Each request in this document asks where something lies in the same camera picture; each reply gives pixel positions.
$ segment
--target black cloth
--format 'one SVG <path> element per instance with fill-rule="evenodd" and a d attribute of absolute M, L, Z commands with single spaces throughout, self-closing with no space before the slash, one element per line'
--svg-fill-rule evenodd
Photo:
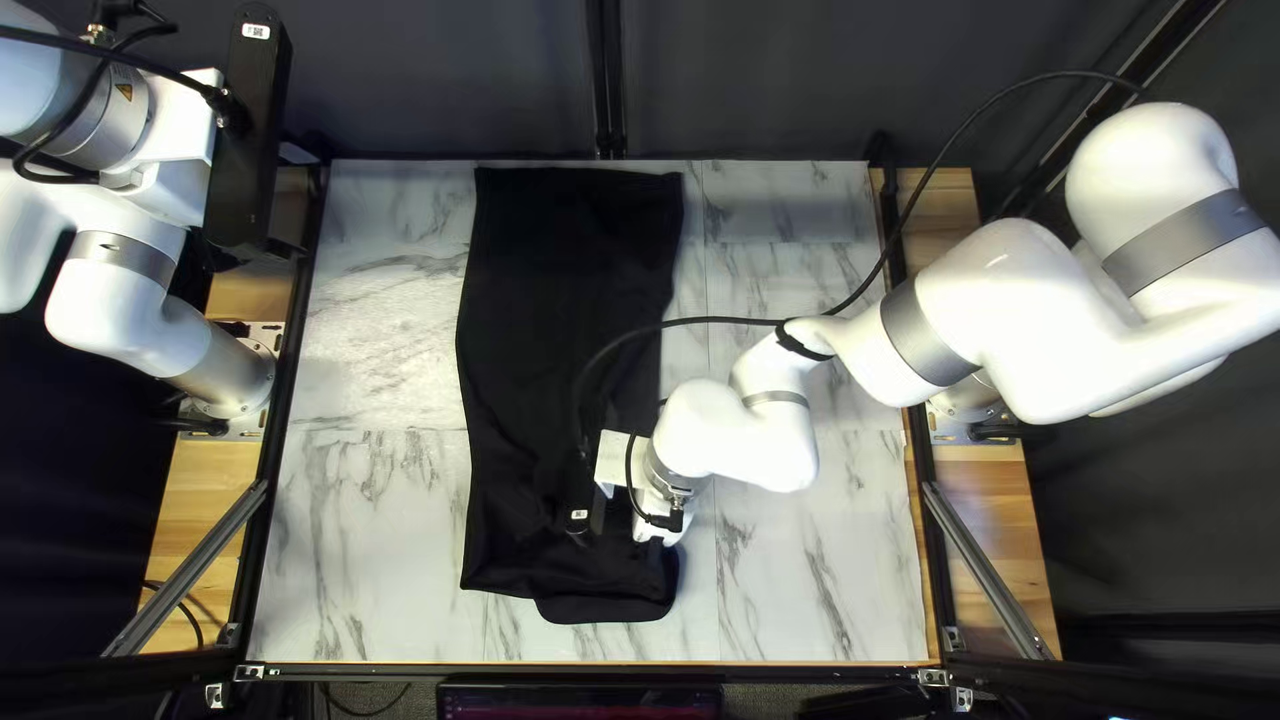
<path fill-rule="evenodd" d="M 531 597 L 553 623 L 657 620 L 675 598 L 678 561 L 658 539 L 632 542 L 625 493 L 608 502 L 599 534 L 564 532 L 566 498 L 591 487 L 594 468 L 575 447 L 570 389 L 608 341 L 662 319 L 681 177 L 480 168 L 475 181 L 457 331 L 471 441 L 461 587 Z M 600 368 L 584 402 L 593 445 L 605 424 L 652 430 L 659 342 L 627 343 Z"/>

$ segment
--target black cable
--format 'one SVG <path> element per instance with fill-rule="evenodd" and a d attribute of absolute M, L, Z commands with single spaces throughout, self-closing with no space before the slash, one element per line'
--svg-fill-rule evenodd
<path fill-rule="evenodd" d="M 955 145 L 956 140 L 959 140 L 960 136 L 964 135 L 966 129 L 969 129 L 969 126 L 977 122 L 977 119 L 980 118 L 983 114 L 986 114 L 987 110 L 991 110 L 992 108 L 998 105 L 1001 100 L 1024 87 L 1050 79 L 1082 78 L 1082 77 L 1105 79 L 1107 82 L 1124 87 L 1125 90 L 1133 92 L 1134 95 L 1142 95 L 1142 92 L 1146 90 L 1143 86 L 1128 78 L 1123 78 L 1120 76 L 1114 76 L 1110 73 L 1101 73 L 1097 70 L 1053 70 L 1029 77 L 1024 81 L 1015 82 L 1014 85 L 1010 85 L 1009 87 L 988 97 L 987 101 L 979 105 L 977 110 L 969 113 L 969 117 L 965 118 L 964 122 L 960 123 L 960 127 L 957 127 L 955 132 L 951 133 L 951 137 L 948 137 L 947 141 L 942 145 L 942 149 L 938 150 L 937 156 L 934 156 L 933 161 L 929 163 L 929 167 L 924 170 L 924 174 L 920 176 L 920 182 L 915 184 L 915 190 L 911 191 L 911 197 L 908 199 L 906 205 L 902 206 L 902 214 L 897 222 L 897 225 L 893 227 L 893 232 L 884 240 L 884 247 L 881 250 L 881 255 L 876 260 L 876 264 L 872 266 L 872 270 L 867 273 L 867 278 L 863 281 L 863 283 L 859 284 L 858 290 L 855 290 L 849 297 L 842 300 L 840 305 L 836 305 L 831 310 L 827 310 L 826 313 L 823 313 L 823 315 L 835 315 L 840 313 L 845 307 L 852 305 L 855 300 L 858 300 L 859 297 L 861 297 L 864 292 L 867 292 L 867 288 L 870 287 L 872 281 L 876 279 L 876 275 L 879 274 L 881 268 L 884 266 L 884 261 L 888 260 L 888 256 L 897 249 L 899 243 L 902 242 L 902 231 L 906 228 L 906 220 L 908 218 L 911 217 L 911 210 L 915 209 L 915 202 L 920 199 L 920 193 L 924 192 L 924 186 L 928 184 L 929 179 L 933 177 L 933 173 L 937 172 L 938 165 L 942 164 L 942 159 L 946 158 L 947 151 L 951 150 L 951 146 Z"/>
<path fill-rule="evenodd" d="M 142 587 L 151 592 L 160 592 L 161 583 L 155 580 L 142 580 Z M 182 601 L 178 602 L 178 610 L 187 616 L 187 621 L 191 623 L 192 629 L 196 630 L 196 650 L 205 650 L 205 633 L 200 629 L 200 620 L 196 620 L 196 615 L 192 614 L 191 609 Z"/>
<path fill-rule="evenodd" d="M 154 24 L 129 35 L 124 40 L 113 45 L 111 49 L 123 50 L 148 37 L 172 35 L 174 32 L 178 32 L 178 26 L 174 23 Z M 27 168 L 27 161 L 31 160 L 31 158 L 33 158 L 37 152 L 44 150 L 44 147 L 47 146 L 50 142 L 52 142 L 64 132 L 67 132 L 72 127 L 72 124 L 79 119 L 81 113 L 83 113 L 84 108 L 87 108 L 88 104 L 93 100 L 93 95 L 97 92 L 97 86 L 99 82 L 101 82 L 102 79 L 102 74 L 105 74 L 110 67 L 111 67 L 110 60 L 101 60 L 97 64 L 97 67 L 93 68 L 93 72 L 90 74 L 88 82 L 84 83 L 84 87 L 79 91 L 79 95 L 76 96 L 76 100 L 72 102 L 70 108 L 68 108 L 67 111 L 64 111 L 61 117 L 58 118 L 58 122 L 55 122 L 52 127 L 42 132 L 40 137 L 23 146 L 22 150 L 19 150 L 13 156 L 13 172 L 15 172 L 23 179 L 45 184 L 97 184 L 100 176 L 96 172 L 86 170 L 65 176 L 50 176 L 45 173 L 37 173 Z"/>
<path fill-rule="evenodd" d="M 695 325 L 695 324 L 727 324 L 727 325 L 768 325 L 773 327 L 782 320 L 767 320 L 759 318 L 732 318 L 727 315 L 700 315 L 695 318 L 676 318 L 675 320 L 663 320 L 660 323 L 653 323 L 650 325 L 644 325 L 627 331 L 618 337 L 611 340 L 604 347 L 595 351 L 582 369 L 577 372 L 573 377 L 573 384 L 570 388 L 570 420 L 572 425 L 575 443 L 581 457 L 586 457 L 590 450 L 589 438 L 582 434 L 582 393 L 586 391 L 586 380 L 590 379 L 591 372 L 602 360 L 609 356 L 617 347 L 626 342 L 630 342 L 637 337 L 646 336 L 654 332 L 662 332 L 666 328 L 677 328 L 680 325 Z"/>
<path fill-rule="evenodd" d="M 47 32 L 36 32 L 20 27 L 0 26 L 0 38 L 4 40 L 17 40 L 18 42 L 31 42 L 32 45 L 44 45 L 46 47 L 56 47 L 59 50 L 68 50 L 70 53 L 79 53 L 82 55 L 92 55 L 95 58 L 101 58 L 104 60 L 110 60 L 113 63 L 120 63 L 122 65 L 129 65 L 140 70 L 146 70 L 151 74 L 160 76 L 165 79 L 173 81 L 183 87 L 195 90 L 210 104 L 221 104 L 225 94 L 211 85 L 205 85 L 197 79 L 189 78 L 178 70 L 166 68 L 160 63 L 154 63 L 146 58 L 140 58 L 137 55 L 129 55 L 128 53 L 120 53 L 111 47 L 101 47 L 99 45 L 90 45 L 82 40 L 74 37 L 63 37 L 60 35 L 50 35 Z"/>
<path fill-rule="evenodd" d="M 320 683 L 320 694 L 324 696 L 325 701 L 329 705 L 332 705 L 333 707 L 337 707 L 338 710 L 346 712 L 347 715 L 351 715 L 352 717 L 372 717 L 375 715 L 381 715 L 383 712 L 387 712 L 392 707 L 396 707 L 396 703 L 399 702 L 401 700 L 403 700 L 404 694 L 408 692 L 408 688 L 413 683 L 404 683 L 404 687 L 401 688 L 399 694 L 397 694 L 394 698 L 392 698 L 390 702 L 388 702 L 387 705 L 379 707 L 378 710 L 370 710 L 370 711 L 356 711 L 356 710 L 352 710 L 352 708 L 347 707 L 346 705 L 338 702 L 337 700 L 334 700 L 333 694 L 330 694 L 330 692 L 329 692 L 329 683 Z"/>
<path fill-rule="evenodd" d="M 211 437 L 227 434 L 227 420 L 195 420 L 191 418 L 152 418 L 152 423 L 173 430 L 189 430 L 195 433 L 209 433 Z"/>
<path fill-rule="evenodd" d="M 636 434 L 631 433 L 631 437 L 627 438 L 627 455 L 622 460 L 622 462 L 623 462 L 623 470 L 622 471 L 625 473 L 625 477 L 627 479 L 627 500 L 631 501 L 631 510 L 635 510 L 635 514 L 639 515 L 640 519 L 643 519 L 645 523 L 649 523 L 652 525 L 653 524 L 653 515 L 645 512 L 644 509 L 640 507 L 640 503 L 636 502 L 635 488 L 631 487 L 631 448 L 634 448 L 635 445 L 636 445 Z"/>
<path fill-rule="evenodd" d="M 920 176 L 920 182 L 918 182 L 915 184 L 915 190 L 911 191 L 911 197 L 908 199 L 906 205 L 902 208 L 902 213 L 901 213 L 901 215 L 899 218 L 897 224 L 893 227 L 893 232 L 890 233 L 890 236 L 884 240 L 884 246 L 881 249 L 879 258 L 876 260 L 876 264 L 872 266 L 870 272 L 867 273 L 867 277 L 863 279 L 861 284 L 859 284 L 858 288 L 855 288 L 854 292 L 849 295 L 849 297 L 846 297 L 845 300 L 842 300 L 835 307 L 831 307 L 829 310 L 823 311 L 822 314 L 823 315 L 836 315 L 836 314 L 838 314 L 844 309 L 846 309 L 850 305 L 852 305 L 872 286 L 872 282 L 876 281 L 876 277 L 879 274 L 881 269 L 884 268 L 884 263 L 886 263 L 886 260 L 888 260 L 888 256 L 897 249 L 899 243 L 902 242 L 902 231 L 904 231 L 904 228 L 906 228 L 906 222 L 908 222 L 908 219 L 910 219 L 911 211 L 915 209 L 915 204 L 920 199 L 920 193 L 924 192 L 924 186 L 928 184 L 929 179 L 933 177 L 933 173 L 937 172 L 938 167 L 942 164 L 942 160 L 946 158 L 947 152 L 956 143 L 956 140 L 959 140 L 960 136 L 964 135 L 964 132 L 966 129 L 969 129 L 969 126 L 972 126 L 978 118 L 980 118 L 988 110 L 991 110 L 992 108 L 995 108 L 996 105 L 998 105 L 1009 95 L 1011 95 L 1011 94 L 1014 94 L 1014 92 L 1016 92 L 1016 91 L 1019 91 L 1019 90 L 1021 90 L 1024 87 L 1028 87 L 1028 86 L 1032 86 L 1032 85 L 1036 85 L 1036 83 L 1039 83 L 1039 82 L 1044 82 L 1044 81 L 1050 81 L 1050 79 L 1061 79 L 1061 78 L 1093 78 L 1093 79 L 1103 79 L 1103 81 L 1111 82 L 1111 83 L 1119 85 L 1119 86 L 1124 87 L 1125 90 L 1129 90 L 1134 95 L 1140 95 L 1146 90 L 1142 85 L 1138 85 L 1138 83 L 1135 83 L 1135 82 L 1133 82 L 1133 81 L 1130 81 L 1128 78 L 1123 78 L 1120 76 L 1114 76 L 1114 74 L 1102 73 L 1102 72 L 1097 72 L 1097 70 L 1053 70 L 1053 72 L 1041 73 L 1038 76 L 1033 76 L 1033 77 L 1029 77 L 1027 79 L 1015 82 L 1014 85 L 1010 85 L 1009 87 L 1006 87 L 1006 88 L 1001 90 L 1000 92 L 996 92 L 995 95 L 992 95 L 991 97 L 988 97 L 982 105 L 978 106 L 978 109 L 975 109 L 974 111 L 969 113 L 969 117 L 966 117 L 964 119 L 964 122 L 960 123 L 960 126 L 955 129 L 955 132 L 951 133 L 951 137 L 947 138 L 946 143 L 942 145 L 942 149 L 938 150 L 938 154 L 933 158 L 933 161 L 929 163 L 929 167 L 924 170 L 924 174 Z M 586 459 L 588 454 L 590 452 L 590 438 L 588 438 L 582 433 L 582 407 L 581 407 L 581 404 L 582 404 L 582 395 L 584 395 L 585 387 L 586 387 L 586 380 L 590 378 L 591 372 L 595 369 L 595 365 L 598 365 L 604 357 L 607 357 L 611 352 L 613 352 L 614 348 L 617 348 L 622 343 L 628 342 L 628 341 L 631 341 L 634 338 L 649 334 L 652 332 L 662 332 L 666 328 L 675 328 L 675 327 L 678 327 L 678 325 L 690 325 L 690 324 L 699 324 L 699 323 L 705 323 L 705 324 L 713 324 L 713 323 L 714 324 L 735 324 L 735 325 L 777 325 L 778 323 L 782 323 L 782 322 L 786 322 L 786 319 L 781 319 L 781 320 L 765 320 L 765 319 L 758 319 L 758 318 L 733 318 L 733 316 L 726 316 L 726 315 L 708 315 L 708 316 L 700 316 L 700 318 L 677 318 L 675 320 L 666 320 L 666 322 L 655 323 L 655 324 L 652 324 L 652 325 L 645 325 L 643 328 L 636 328 L 634 331 L 628 331 L 628 332 L 626 332 L 626 333 L 623 333 L 623 334 L 613 338 L 604 347 L 602 347 L 599 351 L 596 351 L 596 354 L 593 355 L 586 361 L 585 365 L 582 365 L 582 368 L 579 370 L 577 375 L 573 378 L 573 384 L 572 384 L 572 388 L 570 391 L 570 401 L 571 401 L 571 405 L 570 405 L 571 429 L 573 432 L 573 442 L 577 446 L 579 455 L 582 459 Z"/>

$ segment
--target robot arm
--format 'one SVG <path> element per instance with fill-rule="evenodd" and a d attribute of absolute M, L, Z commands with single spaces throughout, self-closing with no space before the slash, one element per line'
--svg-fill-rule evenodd
<path fill-rule="evenodd" d="M 1183 387 L 1280 329 L 1280 242 L 1236 183 L 1226 137 L 1204 113 L 1170 102 L 1125 110 L 1069 170 L 1079 252 L 1030 220 L 997 220 L 855 318 L 787 322 L 742 355 L 728 386 L 676 388 L 644 477 L 808 487 L 818 470 L 803 387 L 813 355 L 838 357 L 895 407 L 983 369 L 1034 424 Z M 783 347 L 787 336 L 803 354 Z"/>
<path fill-rule="evenodd" d="M 0 24 L 52 33 L 0 0 Z M 97 59 L 0 40 L 0 135 L 31 142 L 73 108 Z M 214 69 L 187 73 L 221 85 Z M 45 306 L 50 334 L 188 392 L 207 415 L 257 411 L 271 363 L 168 295 L 188 228 L 204 222 L 215 117 L 178 83 L 111 65 L 93 99 L 44 147 L 99 172 L 99 184 L 47 184 L 0 163 L 0 313 L 27 305 L 58 238 L 74 232 Z"/>

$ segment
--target marble surface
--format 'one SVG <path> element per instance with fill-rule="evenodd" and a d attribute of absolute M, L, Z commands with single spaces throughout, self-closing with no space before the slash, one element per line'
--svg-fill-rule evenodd
<path fill-rule="evenodd" d="M 681 172 L 667 316 L 822 310 L 876 260 L 860 163 L 484 163 Z M 553 625 L 458 589 L 470 456 L 453 334 L 475 206 L 468 161 L 335 163 L 248 657 L 268 662 L 797 662 L 927 659 L 896 410 L 810 377 L 822 459 L 776 495 L 717 479 L 681 542 L 671 612 Z M 861 302 L 879 295 L 879 283 Z M 662 392 L 726 378 L 762 328 L 689 325 Z"/>

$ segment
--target barcode label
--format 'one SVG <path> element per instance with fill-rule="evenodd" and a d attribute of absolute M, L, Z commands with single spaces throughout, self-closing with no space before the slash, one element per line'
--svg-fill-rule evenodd
<path fill-rule="evenodd" d="M 244 23 L 241 26 L 241 35 L 253 40 L 271 40 L 271 26 Z"/>

